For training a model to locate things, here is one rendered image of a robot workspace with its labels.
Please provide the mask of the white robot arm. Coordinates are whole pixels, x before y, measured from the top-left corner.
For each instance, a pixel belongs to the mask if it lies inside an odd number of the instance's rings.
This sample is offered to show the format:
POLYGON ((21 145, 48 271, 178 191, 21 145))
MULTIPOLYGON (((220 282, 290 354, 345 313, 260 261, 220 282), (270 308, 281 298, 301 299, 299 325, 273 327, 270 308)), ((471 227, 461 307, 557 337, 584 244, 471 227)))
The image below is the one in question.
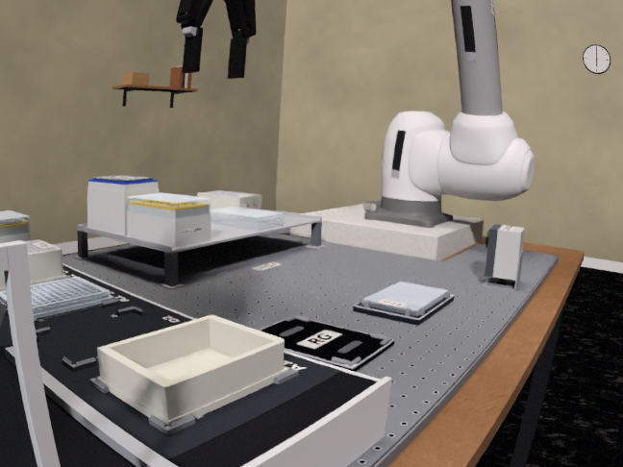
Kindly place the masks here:
POLYGON ((441 195, 503 201, 532 184, 531 147, 517 138, 502 109, 493 0, 451 5, 461 111, 451 133, 427 111, 404 111, 392 119, 383 150, 382 200, 363 204, 366 220, 433 228, 453 221, 441 212, 441 195))

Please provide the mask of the black flat nest plate labelled rg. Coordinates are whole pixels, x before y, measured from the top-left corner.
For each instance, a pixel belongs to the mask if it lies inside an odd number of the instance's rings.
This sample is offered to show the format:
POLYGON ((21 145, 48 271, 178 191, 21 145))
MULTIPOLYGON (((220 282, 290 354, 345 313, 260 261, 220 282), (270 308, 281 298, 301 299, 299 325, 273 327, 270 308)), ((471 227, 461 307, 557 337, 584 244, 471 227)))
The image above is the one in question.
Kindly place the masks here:
POLYGON ((281 337, 284 350, 356 372, 394 345, 395 339, 293 315, 258 331, 281 337))

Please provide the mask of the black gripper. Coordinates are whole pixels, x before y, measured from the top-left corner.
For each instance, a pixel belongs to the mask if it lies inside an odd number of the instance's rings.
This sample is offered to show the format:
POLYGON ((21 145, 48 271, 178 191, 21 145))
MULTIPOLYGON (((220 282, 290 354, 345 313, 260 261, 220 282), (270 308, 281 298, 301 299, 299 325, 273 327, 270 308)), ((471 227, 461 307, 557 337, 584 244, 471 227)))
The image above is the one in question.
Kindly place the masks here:
MULTIPOLYGON (((180 2, 176 21, 181 23, 183 35, 186 37, 182 73, 199 72, 203 36, 201 26, 212 1, 181 0, 180 2)), ((230 42, 228 79, 244 78, 246 46, 249 44, 249 37, 257 32, 255 0, 224 1, 233 37, 230 42)))

